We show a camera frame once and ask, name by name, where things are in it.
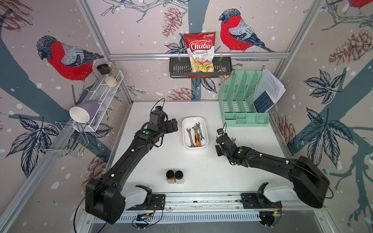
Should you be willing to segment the white plastic storage box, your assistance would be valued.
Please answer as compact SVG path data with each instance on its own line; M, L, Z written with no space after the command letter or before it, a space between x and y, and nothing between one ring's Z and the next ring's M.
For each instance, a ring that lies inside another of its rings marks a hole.
M207 126L202 117L187 117L182 121L183 143L187 149L202 150L209 143Z

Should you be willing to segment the long silver combination wrench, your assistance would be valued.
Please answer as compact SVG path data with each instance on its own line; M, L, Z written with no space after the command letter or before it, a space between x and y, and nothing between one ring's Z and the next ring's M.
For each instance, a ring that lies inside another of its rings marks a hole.
M191 129L190 129L190 128L187 128L186 131L187 131L188 136L189 136L189 140L190 140L190 144L191 144L190 147L191 147L191 148L195 148L196 146L195 146L194 141L193 141L192 136L191 136Z

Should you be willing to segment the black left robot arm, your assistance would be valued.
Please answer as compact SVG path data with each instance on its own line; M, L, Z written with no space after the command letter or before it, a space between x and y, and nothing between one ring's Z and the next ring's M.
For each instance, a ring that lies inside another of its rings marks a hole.
M163 141L165 134L178 131L176 119L168 119L162 106L150 113L150 120L135 133L129 148L100 179L91 179L86 185L85 211L109 224L114 224L123 211L145 203L150 195L145 190L143 201L136 202L121 194L125 182L141 159Z

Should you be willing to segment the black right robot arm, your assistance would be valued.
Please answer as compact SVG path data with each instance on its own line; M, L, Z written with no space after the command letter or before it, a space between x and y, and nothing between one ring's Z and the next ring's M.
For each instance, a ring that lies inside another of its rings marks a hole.
M225 156L233 166L265 170L293 183L297 197L313 208L322 208L330 181L307 157L298 159L280 158L259 152L250 147L237 147L228 134L217 130L218 156Z

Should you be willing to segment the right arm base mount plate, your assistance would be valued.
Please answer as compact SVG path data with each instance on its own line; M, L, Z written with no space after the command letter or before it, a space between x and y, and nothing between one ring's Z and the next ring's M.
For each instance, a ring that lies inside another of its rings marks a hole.
M241 203L244 209L282 209L281 202L271 202L262 193L241 193Z

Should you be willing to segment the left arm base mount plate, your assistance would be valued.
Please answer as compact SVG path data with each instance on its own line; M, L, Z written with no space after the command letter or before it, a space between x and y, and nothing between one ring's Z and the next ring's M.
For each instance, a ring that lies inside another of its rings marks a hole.
M145 198L144 203L140 205L135 205L131 208L126 209L127 211L137 211L137 210L155 210L165 208L165 194L152 194Z

